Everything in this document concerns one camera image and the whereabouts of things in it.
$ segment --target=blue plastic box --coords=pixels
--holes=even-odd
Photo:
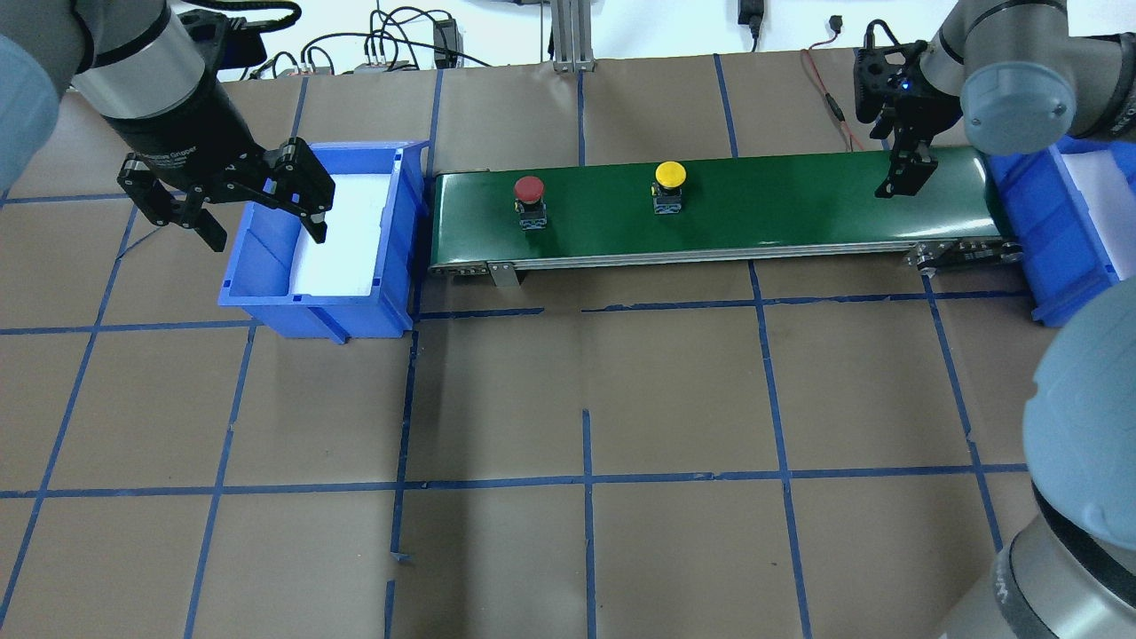
[[[1062,153],[1104,149],[1112,151],[1129,186],[1136,190],[1136,144],[1066,138],[1036,153],[988,158],[1025,252],[1022,267],[1037,301],[1034,320],[1047,326],[1064,325],[1119,281],[1088,215],[1088,204],[1062,159]]]
[[[378,259],[370,294],[290,294],[300,219],[250,204],[244,209],[217,304],[239,306],[285,338],[398,338],[410,329],[410,254],[415,227],[426,215],[421,152],[427,142],[337,142],[312,144],[327,172],[384,173],[391,186],[383,207]],[[327,223],[334,224],[334,206]]]

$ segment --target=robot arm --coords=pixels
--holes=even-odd
[[[206,59],[166,0],[0,0],[2,52],[28,69],[34,90],[0,93],[0,118],[22,117],[19,101],[32,99],[50,111],[45,128],[42,114],[30,128],[26,157],[9,160],[10,181],[55,125],[50,80],[53,100],[74,85],[134,150],[118,183],[152,224],[193,230],[222,251],[227,234],[203,206],[252,200],[296,215],[324,241],[335,192],[327,171],[300,138],[270,151],[257,144],[217,82],[218,58]],[[6,98],[17,108],[5,108]],[[5,128],[28,130],[18,121]]]
[[[855,61],[857,118],[893,131],[876,196],[913,196],[935,171],[932,139],[964,118],[992,155],[1029,153],[1069,133],[1136,141],[1136,35],[1070,38],[1067,0],[960,0],[930,42],[900,44],[874,20]],[[876,47],[882,25],[893,45]],[[900,64],[888,61],[896,55]]]

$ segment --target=yellow hat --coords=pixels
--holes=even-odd
[[[654,169],[654,181],[666,189],[677,189],[686,182],[686,168],[677,161],[665,161]]]

